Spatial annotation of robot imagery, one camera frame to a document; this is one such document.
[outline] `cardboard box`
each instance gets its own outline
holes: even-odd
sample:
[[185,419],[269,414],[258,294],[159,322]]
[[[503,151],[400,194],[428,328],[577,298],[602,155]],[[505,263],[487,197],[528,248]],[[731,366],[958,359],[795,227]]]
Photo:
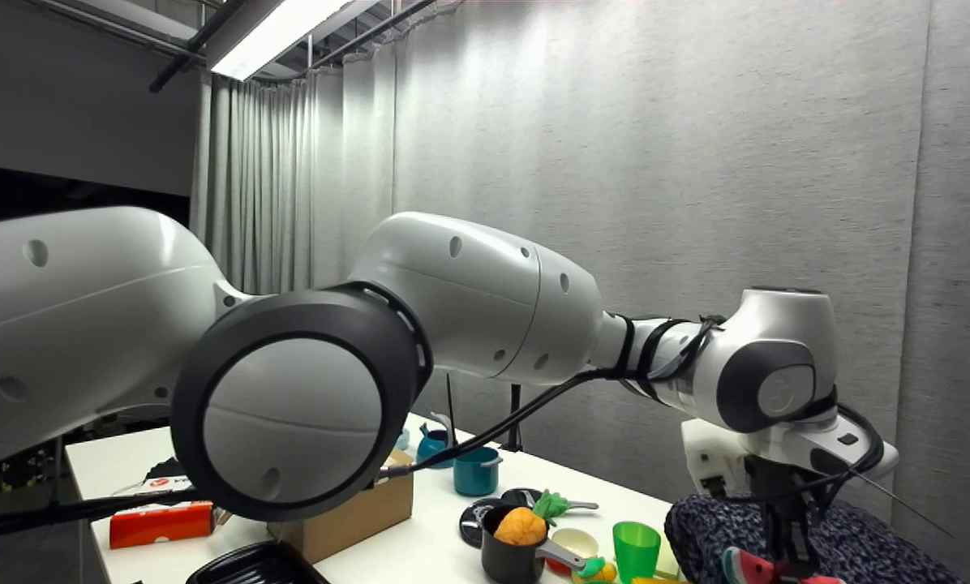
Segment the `cardboard box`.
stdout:
[[[408,455],[388,455],[388,468],[411,465]],[[305,561],[322,561],[336,556],[376,532],[385,532],[411,517],[416,481],[397,478],[359,496],[340,502],[325,517],[312,517],[303,524],[269,524],[276,541],[292,544]]]

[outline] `white robot link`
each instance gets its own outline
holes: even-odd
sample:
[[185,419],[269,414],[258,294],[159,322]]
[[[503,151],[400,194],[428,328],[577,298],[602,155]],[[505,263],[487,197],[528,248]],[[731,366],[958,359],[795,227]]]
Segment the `white robot link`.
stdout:
[[577,263],[503,229],[393,215],[351,278],[237,292],[194,235],[136,211],[0,225],[0,459],[104,412],[173,406],[193,483],[253,519],[325,512],[381,478],[434,370],[567,385],[624,380],[672,406],[692,478],[755,496],[782,556],[897,447],[837,406],[833,309],[747,289],[731,317],[624,317]]

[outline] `white table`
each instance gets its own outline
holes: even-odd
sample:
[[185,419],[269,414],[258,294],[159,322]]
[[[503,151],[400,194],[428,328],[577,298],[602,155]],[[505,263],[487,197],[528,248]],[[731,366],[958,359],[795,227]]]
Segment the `white table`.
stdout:
[[[69,465],[84,500],[115,496],[143,481],[143,473],[173,459],[173,438],[166,428],[69,444]],[[479,551],[458,539],[458,517],[474,500],[455,492],[455,472],[416,473],[416,512],[340,556],[319,561],[314,569],[333,584],[365,580],[445,580],[445,584],[487,584],[479,571]],[[500,489],[540,486],[559,489],[567,500],[593,500],[601,512],[565,517],[559,529],[583,529],[596,539],[601,556],[613,557],[613,524],[639,519],[655,529],[665,527],[667,502],[647,492],[577,473],[571,468],[503,452]],[[205,561],[267,541],[267,527],[253,519],[227,519],[210,539],[159,541],[143,547],[110,547],[107,519],[90,524],[99,557],[115,584],[185,584],[185,578]],[[661,544],[661,571],[677,571],[672,547]]]

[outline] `green cup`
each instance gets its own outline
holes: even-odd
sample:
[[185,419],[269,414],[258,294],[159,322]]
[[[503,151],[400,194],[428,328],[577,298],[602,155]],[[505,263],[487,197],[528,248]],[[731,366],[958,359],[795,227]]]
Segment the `green cup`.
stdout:
[[613,556],[624,584],[655,576],[659,541],[659,532],[647,524],[613,527]]

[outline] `fluorescent light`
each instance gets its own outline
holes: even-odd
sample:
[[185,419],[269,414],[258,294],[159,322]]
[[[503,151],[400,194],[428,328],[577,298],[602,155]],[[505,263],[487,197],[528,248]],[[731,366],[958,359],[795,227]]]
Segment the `fluorescent light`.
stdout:
[[215,76],[247,81],[253,73],[278,58],[289,45],[305,39],[331,12],[351,0],[281,0],[247,39],[239,39]]

